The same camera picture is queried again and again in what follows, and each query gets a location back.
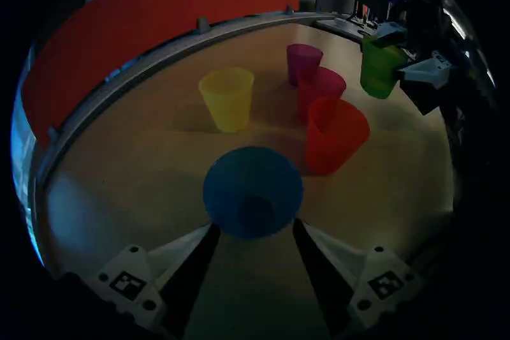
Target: pink plastic cup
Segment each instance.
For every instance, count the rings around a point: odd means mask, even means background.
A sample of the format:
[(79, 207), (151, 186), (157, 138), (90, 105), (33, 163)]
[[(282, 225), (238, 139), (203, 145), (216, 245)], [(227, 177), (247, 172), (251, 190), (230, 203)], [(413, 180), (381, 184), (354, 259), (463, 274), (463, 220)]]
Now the pink plastic cup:
[(346, 81), (334, 71), (320, 66), (309, 66), (298, 73), (298, 115), (308, 122), (308, 109), (320, 97), (340, 98), (346, 89)]
[(287, 67), (292, 86), (298, 85), (298, 72), (307, 66), (319, 66), (323, 58), (322, 50), (302, 43), (287, 46)]

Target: red wall panel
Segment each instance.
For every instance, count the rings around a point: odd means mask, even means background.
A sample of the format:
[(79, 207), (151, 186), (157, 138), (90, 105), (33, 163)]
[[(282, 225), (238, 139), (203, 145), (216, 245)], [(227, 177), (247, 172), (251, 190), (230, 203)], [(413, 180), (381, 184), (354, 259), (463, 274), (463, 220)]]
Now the red wall panel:
[(210, 23), (299, 7), (299, 0), (92, 0), (44, 46), (22, 90), (28, 121), (47, 147), (58, 128), (109, 73), (150, 48)]

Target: table surface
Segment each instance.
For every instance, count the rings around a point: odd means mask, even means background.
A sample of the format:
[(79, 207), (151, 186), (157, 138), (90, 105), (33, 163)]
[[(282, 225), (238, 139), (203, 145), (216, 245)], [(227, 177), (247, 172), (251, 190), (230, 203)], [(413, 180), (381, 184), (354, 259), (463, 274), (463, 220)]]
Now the table surface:
[[(297, 90), (287, 81), (290, 43), (323, 50), (322, 65), (347, 82), (342, 99), (370, 124), (369, 140), (328, 177), (314, 176), (304, 163), (306, 129), (296, 114)], [(225, 66), (255, 74), (250, 123), (235, 134), (215, 129), (198, 91), (201, 77)], [(297, 166), (305, 186), (299, 218), (356, 249), (379, 243), (405, 256), (451, 217), (453, 171), (444, 123), (438, 110), (422, 116), (398, 86), (386, 100), (367, 95), (360, 66), (357, 43), (286, 24), (212, 45), (129, 91), (77, 138), (46, 190), (43, 229), (60, 268), (87, 277), (128, 244), (150, 250), (207, 223), (205, 174), (217, 158), (245, 145), (273, 148)], [(259, 297), (246, 307), (253, 289)], [(219, 311), (211, 316), (212, 304)], [(295, 304), (299, 313), (289, 308)], [(220, 313), (237, 318), (239, 332), (254, 325), (249, 312), (259, 308), (264, 320), (287, 312), (267, 327), (272, 334), (288, 323), (293, 336), (310, 338), (313, 327), (316, 337), (327, 337), (290, 227), (249, 242), (222, 235), (186, 338), (233, 330), (221, 325)], [(263, 329), (252, 333), (262, 335)]]

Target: computer monitor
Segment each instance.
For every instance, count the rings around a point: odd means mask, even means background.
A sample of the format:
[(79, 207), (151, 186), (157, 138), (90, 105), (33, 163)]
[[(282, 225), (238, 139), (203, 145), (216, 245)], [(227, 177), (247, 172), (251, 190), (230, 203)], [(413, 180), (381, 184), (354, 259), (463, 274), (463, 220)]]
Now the computer monitor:
[(354, 0), (316, 0), (316, 11), (352, 14), (353, 10)]

